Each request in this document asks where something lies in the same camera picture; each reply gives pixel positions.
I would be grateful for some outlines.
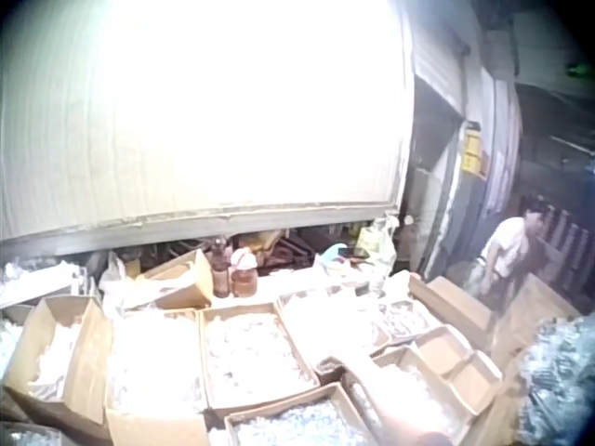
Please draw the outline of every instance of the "box flap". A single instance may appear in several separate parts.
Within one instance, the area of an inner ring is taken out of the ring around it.
[[[29,382],[39,373],[37,359],[52,342],[56,324],[46,300],[42,300],[26,319],[4,375],[4,386],[23,395],[29,394]]]
[[[496,316],[475,297],[444,277],[426,285],[411,277],[412,295],[445,323],[457,328],[473,346],[488,349],[492,344],[492,328]]]
[[[99,425],[104,423],[103,402],[112,340],[112,324],[95,300],[88,299],[62,399],[73,412]]]
[[[7,318],[12,323],[24,326],[32,309],[34,309],[33,305],[13,305],[2,310],[2,317]]]

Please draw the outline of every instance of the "wall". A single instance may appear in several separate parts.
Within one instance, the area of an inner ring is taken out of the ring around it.
[[[517,82],[579,97],[595,97],[592,81],[568,77],[568,63],[587,61],[572,35],[547,8],[515,14],[519,50]]]

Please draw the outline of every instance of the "plastic bottle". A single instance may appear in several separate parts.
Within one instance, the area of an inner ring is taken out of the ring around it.
[[[257,258],[248,248],[238,249],[231,255],[231,292],[236,297],[250,297],[257,293]]]
[[[230,295],[230,265],[225,255],[225,245],[225,239],[218,238],[211,247],[213,294],[216,297],[227,297]]]

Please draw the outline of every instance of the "metal shutter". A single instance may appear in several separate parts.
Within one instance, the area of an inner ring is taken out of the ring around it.
[[[416,75],[464,116],[462,51],[440,24],[422,15],[423,11],[415,9],[411,14]]]

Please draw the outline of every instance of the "cloth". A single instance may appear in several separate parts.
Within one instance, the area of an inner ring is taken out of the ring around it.
[[[498,243],[502,247],[494,269],[500,277],[508,278],[529,252],[529,240],[525,235],[523,218],[516,216],[500,223],[483,248],[483,258],[487,259],[492,243]]]

